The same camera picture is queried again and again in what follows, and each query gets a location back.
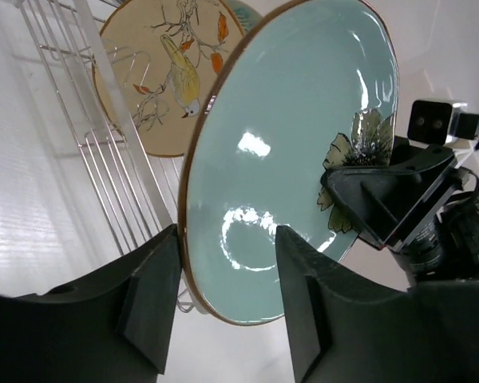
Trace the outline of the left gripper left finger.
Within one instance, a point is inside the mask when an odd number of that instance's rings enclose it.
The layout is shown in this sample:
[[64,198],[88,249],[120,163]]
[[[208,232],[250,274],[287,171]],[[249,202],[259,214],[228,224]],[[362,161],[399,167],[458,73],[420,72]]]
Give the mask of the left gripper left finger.
[[83,277],[22,297],[22,361],[44,375],[163,373],[180,274],[171,225]]

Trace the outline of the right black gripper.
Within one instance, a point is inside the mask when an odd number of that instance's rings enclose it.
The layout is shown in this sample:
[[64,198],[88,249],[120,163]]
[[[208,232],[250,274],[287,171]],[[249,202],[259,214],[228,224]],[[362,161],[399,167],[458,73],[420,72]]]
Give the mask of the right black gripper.
[[469,178],[452,148],[419,148],[398,136],[388,166],[334,166],[323,173],[321,184],[361,240],[400,251]]

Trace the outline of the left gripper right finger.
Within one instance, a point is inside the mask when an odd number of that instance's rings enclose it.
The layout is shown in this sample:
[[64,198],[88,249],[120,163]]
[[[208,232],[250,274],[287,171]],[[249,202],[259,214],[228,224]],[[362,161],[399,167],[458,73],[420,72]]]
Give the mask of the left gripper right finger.
[[401,291],[319,253],[288,226],[275,252],[296,381],[404,381],[407,357],[392,308]]

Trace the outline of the teal flower plate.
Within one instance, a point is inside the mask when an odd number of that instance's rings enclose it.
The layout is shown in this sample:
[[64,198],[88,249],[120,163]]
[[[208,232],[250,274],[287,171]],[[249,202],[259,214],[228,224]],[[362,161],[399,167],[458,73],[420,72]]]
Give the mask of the teal flower plate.
[[330,167],[389,156],[398,65],[365,1],[291,1],[234,48],[196,126],[180,178],[188,287],[234,326],[284,314],[275,233],[287,225],[334,260],[356,232],[323,194]]

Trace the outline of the red and teal plate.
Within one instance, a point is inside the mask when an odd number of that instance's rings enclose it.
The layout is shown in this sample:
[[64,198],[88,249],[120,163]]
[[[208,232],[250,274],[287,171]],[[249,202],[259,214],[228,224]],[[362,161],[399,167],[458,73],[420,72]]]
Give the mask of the red and teal plate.
[[239,20],[239,23],[246,32],[254,28],[263,18],[263,16],[245,2],[238,0],[227,0],[226,3]]

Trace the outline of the beige bird painted plate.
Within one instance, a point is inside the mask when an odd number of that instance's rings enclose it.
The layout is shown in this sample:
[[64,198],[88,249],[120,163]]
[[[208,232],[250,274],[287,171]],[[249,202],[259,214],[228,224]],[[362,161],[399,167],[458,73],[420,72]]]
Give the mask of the beige bird painted plate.
[[100,36],[144,150],[178,157],[245,35],[226,1],[126,1]]

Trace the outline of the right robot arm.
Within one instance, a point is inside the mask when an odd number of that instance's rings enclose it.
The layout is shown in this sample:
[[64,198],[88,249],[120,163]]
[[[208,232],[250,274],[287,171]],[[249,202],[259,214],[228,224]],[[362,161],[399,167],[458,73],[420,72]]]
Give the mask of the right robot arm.
[[479,279],[479,177],[452,148],[399,137],[387,166],[330,166],[321,177],[335,208],[359,239],[387,249],[413,284]]

